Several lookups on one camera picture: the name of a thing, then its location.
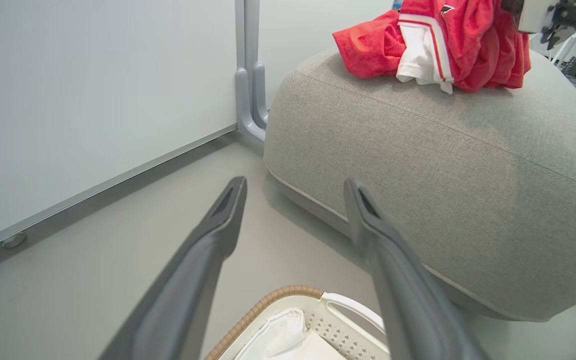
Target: floor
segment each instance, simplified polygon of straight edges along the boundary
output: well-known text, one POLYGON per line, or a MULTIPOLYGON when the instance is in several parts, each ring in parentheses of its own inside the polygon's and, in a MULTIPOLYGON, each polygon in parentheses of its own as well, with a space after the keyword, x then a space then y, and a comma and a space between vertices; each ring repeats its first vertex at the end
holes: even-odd
MULTIPOLYGON (((254 303, 285 285, 319 287, 378 312, 348 239, 279 193, 262 151, 227 134, 35 225, 17 248, 0 248, 0 360, 96 359, 237 175, 248 180, 246 211, 222 267, 202 358, 254 303)), ((576 360, 576 306, 547 323, 462 313, 493 360, 576 360)))

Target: red clothing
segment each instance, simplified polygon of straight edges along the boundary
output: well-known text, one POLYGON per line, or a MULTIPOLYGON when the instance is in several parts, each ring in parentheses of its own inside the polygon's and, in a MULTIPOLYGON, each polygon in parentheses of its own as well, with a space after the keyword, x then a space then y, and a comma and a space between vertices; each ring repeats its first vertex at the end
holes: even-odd
POLYGON ((500 0, 405 0, 373 21, 333 34, 343 62, 360 78, 395 75, 406 50, 400 27, 423 28, 437 82, 466 92, 519 88, 530 70, 529 40, 519 34, 500 0))

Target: whiteboard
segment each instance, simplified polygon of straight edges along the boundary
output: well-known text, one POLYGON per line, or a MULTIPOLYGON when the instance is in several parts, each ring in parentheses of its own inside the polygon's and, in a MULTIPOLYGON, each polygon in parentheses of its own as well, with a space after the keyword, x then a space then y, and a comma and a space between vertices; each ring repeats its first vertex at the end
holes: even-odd
POLYGON ((0 0, 0 240, 234 129, 235 70, 233 0, 0 0))
POLYGON ((258 62, 270 108, 279 85, 302 61, 336 48, 334 32, 386 13, 393 0, 260 0, 258 62))

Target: clothing logo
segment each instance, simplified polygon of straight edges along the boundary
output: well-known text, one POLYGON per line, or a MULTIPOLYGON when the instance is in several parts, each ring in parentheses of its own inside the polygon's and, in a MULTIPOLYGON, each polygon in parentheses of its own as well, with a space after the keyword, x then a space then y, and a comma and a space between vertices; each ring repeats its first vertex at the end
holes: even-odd
POLYGON ((454 10, 455 8, 450 5, 443 5, 441 11, 439 11, 439 15, 444 16, 447 12, 454 10))

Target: white cloth in basket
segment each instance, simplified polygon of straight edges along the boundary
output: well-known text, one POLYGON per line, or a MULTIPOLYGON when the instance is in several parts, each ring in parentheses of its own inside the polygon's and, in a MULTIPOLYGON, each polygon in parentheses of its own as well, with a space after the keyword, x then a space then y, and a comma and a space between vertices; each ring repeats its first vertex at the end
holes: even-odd
POLYGON ((304 312, 280 312, 257 331, 235 360, 345 360, 313 330, 306 328, 304 312))

